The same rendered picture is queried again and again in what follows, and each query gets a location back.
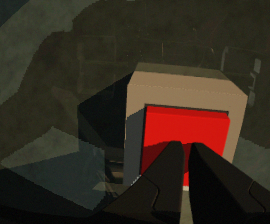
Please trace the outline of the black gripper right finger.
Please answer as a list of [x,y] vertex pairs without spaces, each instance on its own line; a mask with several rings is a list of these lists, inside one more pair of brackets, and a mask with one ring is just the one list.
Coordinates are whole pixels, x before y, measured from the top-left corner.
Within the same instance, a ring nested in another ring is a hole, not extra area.
[[270,224],[269,190],[204,143],[191,143],[188,179],[194,224]]

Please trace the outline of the red button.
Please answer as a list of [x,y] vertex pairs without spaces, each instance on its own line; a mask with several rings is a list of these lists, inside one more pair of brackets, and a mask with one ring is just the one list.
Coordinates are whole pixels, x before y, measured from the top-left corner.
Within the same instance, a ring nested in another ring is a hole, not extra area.
[[232,81],[134,72],[127,87],[123,185],[132,186],[170,141],[183,143],[184,186],[192,141],[232,164],[247,95]]

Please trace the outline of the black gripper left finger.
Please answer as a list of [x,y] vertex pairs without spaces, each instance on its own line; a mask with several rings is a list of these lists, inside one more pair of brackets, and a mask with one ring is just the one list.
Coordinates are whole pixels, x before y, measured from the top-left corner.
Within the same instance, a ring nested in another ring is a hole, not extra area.
[[130,189],[91,217],[34,213],[0,204],[0,224],[179,224],[184,157],[183,143],[170,141]]

